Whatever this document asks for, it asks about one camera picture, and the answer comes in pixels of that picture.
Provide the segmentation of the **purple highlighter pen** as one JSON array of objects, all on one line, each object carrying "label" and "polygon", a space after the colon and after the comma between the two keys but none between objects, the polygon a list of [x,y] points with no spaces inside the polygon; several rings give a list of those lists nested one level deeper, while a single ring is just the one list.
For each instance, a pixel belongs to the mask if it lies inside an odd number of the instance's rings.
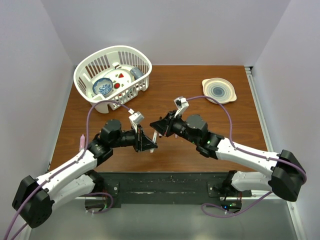
[{"label": "purple highlighter pen", "polygon": [[82,134],[79,140],[79,151],[82,151],[85,149],[85,144],[86,144],[86,137],[84,134]]}]

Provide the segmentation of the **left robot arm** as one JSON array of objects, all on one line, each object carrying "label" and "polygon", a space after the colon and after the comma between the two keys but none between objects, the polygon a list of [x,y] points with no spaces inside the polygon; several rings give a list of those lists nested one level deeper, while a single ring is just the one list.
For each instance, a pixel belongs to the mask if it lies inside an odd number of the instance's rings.
[{"label": "left robot arm", "polygon": [[30,175],[23,178],[12,207],[27,225],[37,228],[54,210],[73,198],[87,194],[99,196],[104,184],[93,169],[108,160],[115,148],[121,147],[133,147],[138,153],[158,146],[145,135],[141,125],[123,131],[121,122],[111,119],[88,146],[72,159],[37,178]]}]

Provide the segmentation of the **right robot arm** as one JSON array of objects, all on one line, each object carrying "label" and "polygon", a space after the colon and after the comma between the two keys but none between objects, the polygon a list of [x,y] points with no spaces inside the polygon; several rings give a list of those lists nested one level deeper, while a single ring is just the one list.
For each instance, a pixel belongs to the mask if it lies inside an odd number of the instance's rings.
[{"label": "right robot arm", "polygon": [[207,122],[198,114],[183,120],[180,115],[175,115],[175,111],[170,111],[162,119],[150,123],[150,126],[164,137],[177,135],[191,142],[206,158],[231,161],[252,169],[253,172],[249,173],[231,173],[222,185],[227,196],[233,197],[247,190],[261,190],[273,192],[283,200],[296,202],[306,182],[306,172],[291,151],[284,149],[276,153],[233,143],[211,132]]}]

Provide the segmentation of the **white pink-end marker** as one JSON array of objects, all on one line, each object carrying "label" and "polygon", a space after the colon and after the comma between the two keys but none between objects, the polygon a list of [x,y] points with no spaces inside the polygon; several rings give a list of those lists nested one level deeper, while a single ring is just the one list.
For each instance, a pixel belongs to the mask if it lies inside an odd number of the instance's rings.
[{"label": "white pink-end marker", "polygon": [[[158,132],[155,130],[154,133],[153,133],[153,137],[152,137],[152,141],[153,141],[154,143],[157,142],[157,136],[158,136]],[[150,150],[150,153],[152,154],[152,153],[154,152],[154,150],[155,150],[155,148],[152,148],[152,149]]]}]

